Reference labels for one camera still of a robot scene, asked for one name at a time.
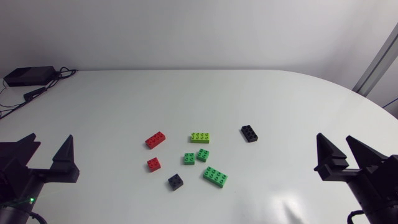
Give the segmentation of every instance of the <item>lime green lego brick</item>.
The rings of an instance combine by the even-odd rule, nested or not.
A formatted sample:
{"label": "lime green lego brick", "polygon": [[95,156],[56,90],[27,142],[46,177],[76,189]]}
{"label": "lime green lego brick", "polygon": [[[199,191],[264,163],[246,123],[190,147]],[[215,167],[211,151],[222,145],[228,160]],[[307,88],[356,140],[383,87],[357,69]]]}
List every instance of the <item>lime green lego brick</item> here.
{"label": "lime green lego brick", "polygon": [[199,152],[197,153],[197,159],[200,161],[206,162],[207,158],[209,157],[209,151],[200,149]]}
{"label": "lime green lego brick", "polygon": [[207,167],[205,173],[203,174],[203,178],[222,188],[224,187],[228,176],[211,167]]}
{"label": "lime green lego brick", "polygon": [[194,153],[185,153],[184,164],[185,165],[194,165],[195,164],[195,154]]}
{"label": "lime green lego brick", "polygon": [[209,143],[210,134],[209,133],[192,133],[191,134],[192,143]]}

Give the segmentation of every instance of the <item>black lego brick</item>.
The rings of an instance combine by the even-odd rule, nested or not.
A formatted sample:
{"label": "black lego brick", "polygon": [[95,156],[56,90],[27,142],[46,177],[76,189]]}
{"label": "black lego brick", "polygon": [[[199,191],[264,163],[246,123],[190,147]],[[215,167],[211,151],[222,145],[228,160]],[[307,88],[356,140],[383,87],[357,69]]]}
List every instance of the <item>black lego brick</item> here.
{"label": "black lego brick", "polygon": [[169,184],[172,187],[173,190],[177,190],[179,187],[181,187],[184,182],[180,178],[178,174],[175,174],[171,178],[169,178]]}
{"label": "black lego brick", "polygon": [[257,141],[257,139],[259,139],[259,137],[253,131],[250,125],[243,126],[241,131],[244,134],[244,137],[246,137],[246,139],[248,140],[248,142],[254,142]]}

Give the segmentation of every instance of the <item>lego brick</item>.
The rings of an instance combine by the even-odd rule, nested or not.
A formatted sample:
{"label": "lego brick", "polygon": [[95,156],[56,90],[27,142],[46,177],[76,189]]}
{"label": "lego brick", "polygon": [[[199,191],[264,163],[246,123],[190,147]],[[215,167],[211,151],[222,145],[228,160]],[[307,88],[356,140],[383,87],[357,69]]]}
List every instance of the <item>lego brick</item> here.
{"label": "lego brick", "polygon": [[169,178],[169,184],[173,190],[177,190],[184,184],[184,181],[182,181],[178,174],[175,174],[174,176]]}
{"label": "lego brick", "polygon": [[222,187],[224,187],[224,184],[225,184],[228,176],[221,173],[218,170],[215,170],[211,167],[207,167],[207,169],[205,170],[205,173],[203,174],[203,178],[205,178],[206,180],[209,180],[213,184],[222,188]]}
{"label": "lego brick", "polygon": [[194,153],[185,153],[184,164],[185,165],[194,165],[195,164],[195,154]]}
{"label": "lego brick", "polygon": [[207,158],[209,157],[209,151],[200,149],[199,152],[197,153],[197,159],[200,161],[206,162]]}
{"label": "lego brick", "polygon": [[191,134],[192,143],[209,143],[210,134],[209,133],[192,133]]}
{"label": "lego brick", "polygon": [[156,157],[151,159],[151,160],[149,160],[149,161],[147,161],[147,164],[148,164],[149,170],[151,172],[153,172],[153,171],[155,171],[157,169],[160,169],[160,162],[157,160]]}
{"label": "lego brick", "polygon": [[250,127],[250,125],[243,126],[242,133],[244,134],[244,137],[246,137],[248,142],[254,142],[254,141],[257,141],[257,139],[259,139],[257,134]]}
{"label": "lego brick", "polygon": [[164,140],[166,140],[166,136],[161,132],[158,132],[146,140],[145,143],[150,149],[153,149]]}

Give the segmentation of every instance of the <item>cable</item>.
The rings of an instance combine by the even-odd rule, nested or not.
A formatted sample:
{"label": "cable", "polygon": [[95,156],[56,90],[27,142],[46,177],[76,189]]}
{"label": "cable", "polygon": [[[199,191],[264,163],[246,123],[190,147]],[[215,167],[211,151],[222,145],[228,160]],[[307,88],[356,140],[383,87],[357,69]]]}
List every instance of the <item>cable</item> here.
{"label": "cable", "polygon": [[47,224],[45,219],[43,217],[41,217],[39,214],[37,214],[37,213],[30,212],[29,216],[32,217],[33,219],[37,219],[37,221],[39,221],[40,224]]}
{"label": "cable", "polygon": [[386,105],[383,106],[382,108],[385,108],[386,106],[390,105],[391,103],[393,103],[393,102],[395,102],[395,101],[397,101],[397,100],[398,100],[398,98],[394,99],[393,101],[391,101],[390,103],[386,104]]}
{"label": "cable", "polygon": [[358,210],[358,211],[353,211],[353,212],[351,212],[351,213],[348,215],[348,217],[347,217],[347,224],[354,224],[354,223],[353,223],[353,217],[354,217],[355,215],[362,215],[362,214],[365,214],[362,210]]}
{"label": "cable", "polygon": [[[25,102],[23,102],[23,103],[16,104],[16,105],[12,105],[12,106],[3,106],[3,105],[0,105],[0,106],[3,106],[3,107],[6,107],[6,108],[12,108],[12,107],[15,107],[15,106],[16,106],[16,107],[13,108],[13,109],[9,109],[9,110],[0,110],[0,119],[5,118],[6,116],[8,116],[9,114],[11,114],[11,113],[14,112],[15,110],[18,110],[19,108],[25,106],[26,104],[28,104],[29,102],[31,102],[32,100],[36,99],[36,98],[39,97],[41,94],[43,94],[44,92],[46,92],[48,89],[54,87],[54,86],[59,82],[59,80],[63,80],[63,79],[69,78],[69,77],[71,77],[72,75],[76,74],[77,71],[78,71],[77,69],[71,69],[71,70],[70,70],[70,69],[67,68],[67,67],[62,67],[62,68],[59,70],[59,72],[57,72],[58,75],[57,75],[53,80],[51,80],[50,83],[47,84],[47,86],[46,86],[45,88],[43,88],[43,90],[41,90],[40,92],[38,92],[38,94],[36,94],[36,95],[32,96],[31,98],[29,98],[29,100],[25,100]],[[65,73],[65,72],[70,72],[70,74],[69,74],[69,75],[63,76],[62,74]],[[6,113],[5,115],[2,115],[2,112],[5,112],[5,111],[9,111],[9,112]]]}
{"label": "cable", "polygon": [[4,79],[2,80],[2,85],[4,86],[4,88],[0,91],[0,94],[7,88],[4,84]]}

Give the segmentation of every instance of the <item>red 2x4 brick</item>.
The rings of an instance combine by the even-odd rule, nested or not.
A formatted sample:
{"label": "red 2x4 brick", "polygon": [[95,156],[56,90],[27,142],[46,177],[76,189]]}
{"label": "red 2x4 brick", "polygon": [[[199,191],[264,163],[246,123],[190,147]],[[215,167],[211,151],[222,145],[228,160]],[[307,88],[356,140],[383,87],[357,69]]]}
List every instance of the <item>red 2x4 brick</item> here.
{"label": "red 2x4 brick", "polygon": [[157,158],[153,158],[151,160],[149,160],[148,162],[148,167],[150,169],[151,172],[160,169],[160,162],[157,160]]}
{"label": "red 2x4 brick", "polygon": [[164,134],[161,132],[158,132],[146,140],[145,143],[150,149],[153,149],[164,140],[166,140],[166,136],[164,136]]}

